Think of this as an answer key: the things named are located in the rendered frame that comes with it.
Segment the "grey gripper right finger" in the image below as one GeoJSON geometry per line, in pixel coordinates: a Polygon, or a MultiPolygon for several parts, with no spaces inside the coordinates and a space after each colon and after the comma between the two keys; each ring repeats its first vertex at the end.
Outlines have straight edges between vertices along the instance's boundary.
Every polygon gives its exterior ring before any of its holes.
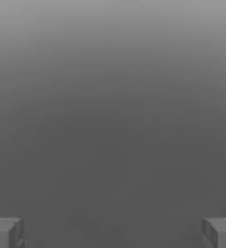
{"type": "Polygon", "coordinates": [[[226,217],[203,218],[201,228],[204,248],[226,248],[226,217]]]}

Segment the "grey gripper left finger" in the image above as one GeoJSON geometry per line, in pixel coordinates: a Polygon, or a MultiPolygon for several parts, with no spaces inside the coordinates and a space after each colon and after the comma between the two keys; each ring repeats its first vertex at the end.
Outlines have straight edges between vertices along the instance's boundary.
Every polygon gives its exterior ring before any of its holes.
{"type": "Polygon", "coordinates": [[[0,218],[0,248],[25,248],[25,221],[23,218],[0,218]]]}

